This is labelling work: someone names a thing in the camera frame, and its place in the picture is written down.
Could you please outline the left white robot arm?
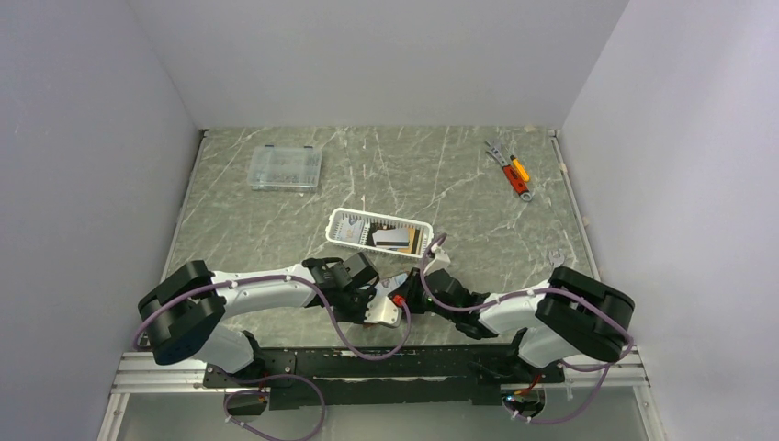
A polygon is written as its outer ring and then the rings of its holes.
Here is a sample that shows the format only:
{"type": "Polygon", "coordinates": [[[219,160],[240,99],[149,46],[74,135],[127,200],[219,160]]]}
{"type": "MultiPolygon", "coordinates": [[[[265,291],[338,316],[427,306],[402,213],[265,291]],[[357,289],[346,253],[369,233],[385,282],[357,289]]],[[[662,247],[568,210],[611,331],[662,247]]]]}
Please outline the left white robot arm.
{"type": "Polygon", "coordinates": [[[264,373],[260,346],[250,332],[233,331],[224,320],[275,308],[323,307],[338,322],[362,323],[377,283],[378,271],[363,253],[253,273],[212,271],[194,260],[139,301],[139,333],[159,366],[196,359],[250,386],[264,373]]]}

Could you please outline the gold credit card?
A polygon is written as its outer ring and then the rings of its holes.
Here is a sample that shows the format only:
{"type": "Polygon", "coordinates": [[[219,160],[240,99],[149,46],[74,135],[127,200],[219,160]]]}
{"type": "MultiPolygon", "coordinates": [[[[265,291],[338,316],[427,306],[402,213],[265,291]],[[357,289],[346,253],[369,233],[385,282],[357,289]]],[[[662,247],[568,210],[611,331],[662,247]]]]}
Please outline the gold credit card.
{"type": "Polygon", "coordinates": [[[408,241],[405,246],[398,248],[397,251],[402,254],[419,256],[423,251],[423,242],[426,239],[425,229],[407,228],[408,241]]]}

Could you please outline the white plastic basket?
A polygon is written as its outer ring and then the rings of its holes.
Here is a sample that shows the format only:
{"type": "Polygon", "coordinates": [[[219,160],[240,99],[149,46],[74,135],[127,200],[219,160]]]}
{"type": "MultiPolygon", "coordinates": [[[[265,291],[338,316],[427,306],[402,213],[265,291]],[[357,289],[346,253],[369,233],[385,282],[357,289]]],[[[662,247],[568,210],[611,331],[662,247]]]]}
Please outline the white plastic basket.
{"type": "Polygon", "coordinates": [[[346,208],[335,209],[325,229],[330,243],[413,259],[422,257],[433,236],[427,222],[346,208]]]}

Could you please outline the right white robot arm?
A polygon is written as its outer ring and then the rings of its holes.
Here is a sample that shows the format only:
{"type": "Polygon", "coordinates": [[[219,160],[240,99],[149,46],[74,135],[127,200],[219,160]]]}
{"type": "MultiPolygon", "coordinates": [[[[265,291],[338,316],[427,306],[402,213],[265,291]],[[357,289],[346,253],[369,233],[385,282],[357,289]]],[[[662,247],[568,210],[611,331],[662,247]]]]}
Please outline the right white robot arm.
{"type": "Polygon", "coordinates": [[[546,281],[510,293],[469,291],[445,270],[428,276],[413,270],[390,297],[412,314],[432,313],[452,322],[471,339],[514,333],[515,350],[505,360],[518,381],[568,356],[614,364],[634,344],[628,328],[635,302],[566,266],[555,268],[546,281]]]}

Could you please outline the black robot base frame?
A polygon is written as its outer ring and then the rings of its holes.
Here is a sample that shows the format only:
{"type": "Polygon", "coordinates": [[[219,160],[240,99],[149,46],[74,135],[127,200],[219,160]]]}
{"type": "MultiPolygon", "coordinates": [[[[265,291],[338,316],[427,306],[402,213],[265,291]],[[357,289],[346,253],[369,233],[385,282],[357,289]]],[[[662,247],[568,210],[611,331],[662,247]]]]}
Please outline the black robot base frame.
{"type": "Polygon", "coordinates": [[[382,361],[367,361],[341,347],[266,347],[259,367],[224,374],[208,364],[203,386],[232,390],[261,386],[272,410],[329,405],[469,402],[497,405],[502,392],[547,384],[565,376],[551,363],[531,367],[510,344],[410,345],[382,361]]]}

